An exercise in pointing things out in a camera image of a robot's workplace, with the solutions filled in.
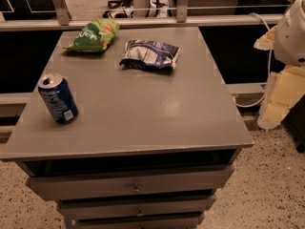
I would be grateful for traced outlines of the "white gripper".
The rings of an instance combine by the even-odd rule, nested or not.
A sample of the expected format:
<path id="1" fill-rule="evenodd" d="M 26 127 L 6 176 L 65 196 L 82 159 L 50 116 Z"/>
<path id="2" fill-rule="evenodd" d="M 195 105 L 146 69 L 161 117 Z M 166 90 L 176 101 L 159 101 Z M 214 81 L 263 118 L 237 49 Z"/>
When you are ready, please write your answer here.
<path id="1" fill-rule="evenodd" d="M 259 109 L 259 128 L 271 130 L 305 95 L 305 0 L 295 0 L 276 27 L 254 42 L 254 48 L 274 49 L 275 59 L 288 65 L 280 73 L 271 73 L 268 77 Z"/>

